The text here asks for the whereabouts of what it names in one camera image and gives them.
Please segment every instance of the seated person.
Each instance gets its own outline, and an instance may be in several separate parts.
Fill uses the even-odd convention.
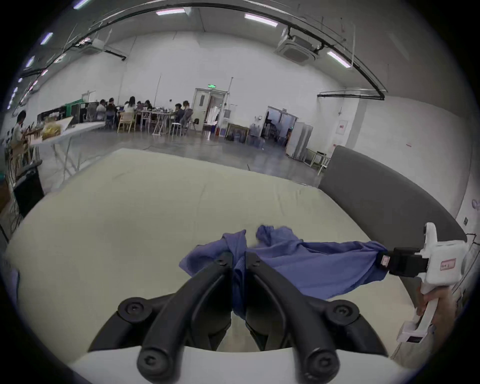
[[[106,111],[107,109],[105,108],[105,100],[101,99],[100,104],[98,104],[98,107],[96,108],[96,120],[104,120]]]
[[[123,112],[134,113],[135,112],[135,96],[130,97],[130,100],[125,103]]]
[[[140,111],[143,111],[144,107],[141,101],[137,102],[137,124],[140,125],[140,119],[142,118],[142,115],[140,114]]]
[[[113,127],[114,125],[118,124],[117,122],[117,109],[115,108],[115,105],[108,103],[107,107],[105,108],[105,120],[111,121],[111,126]]]
[[[183,117],[185,111],[181,108],[181,104],[175,104],[175,123],[179,123],[181,118]]]
[[[185,112],[183,117],[180,119],[180,124],[182,128],[185,128],[192,117],[193,109],[190,108],[190,103],[187,100],[183,102],[183,106],[185,108]]]
[[[20,111],[17,115],[17,123],[13,128],[12,132],[12,141],[10,142],[10,147],[12,148],[13,156],[22,155],[27,148],[27,141],[25,140],[25,134],[22,131],[24,120],[27,113],[25,110]]]
[[[150,104],[150,100],[145,101],[144,107],[147,108],[147,111],[151,111],[153,109],[152,104]]]

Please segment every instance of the blue cloth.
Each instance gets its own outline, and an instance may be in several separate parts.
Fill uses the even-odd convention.
[[[290,228],[260,226],[259,244],[247,248],[245,230],[225,233],[222,239],[199,245],[180,261],[180,268],[193,276],[223,252],[233,254],[233,311],[245,317],[243,304],[245,252],[255,252],[266,264],[286,277],[304,295],[328,299],[372,281],[383,280],[386,271],[375,266],[375,258],[386,248],[376,241],[362,243],[307,243]]]

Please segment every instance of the gray headboard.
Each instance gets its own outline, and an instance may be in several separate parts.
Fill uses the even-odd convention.
[[[467,237],[448,211],[417,184],[351,149],[337,146],[320,185],[371,239],[387,249],[423,248],[423,226],[432,222],[439,241]],[[402,278],[412,301],[419,278]]]

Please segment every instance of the mattress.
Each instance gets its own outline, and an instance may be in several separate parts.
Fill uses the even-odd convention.
[[[20,271],[21,315],[69,363],[86,353],[121,301],[180,288],[189,277],[178,263],[196,245],[242,229],[254,245],[261,224],[288,226],[305,241],[369,240],[317,188],[120,149],[40,201],[15,232],[6,257]],[[358,305],[392,353],[398,329],[413,315],[401,281],[387,275],[342,298]],[[238,348],[242,335],[227,341]]]

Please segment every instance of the wall sign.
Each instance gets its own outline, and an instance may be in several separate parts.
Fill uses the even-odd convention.
[[[348,121],[340,120],[338,127],[336,128],[336,133],[339,135],[345,134],[345,128],[347,127]]]

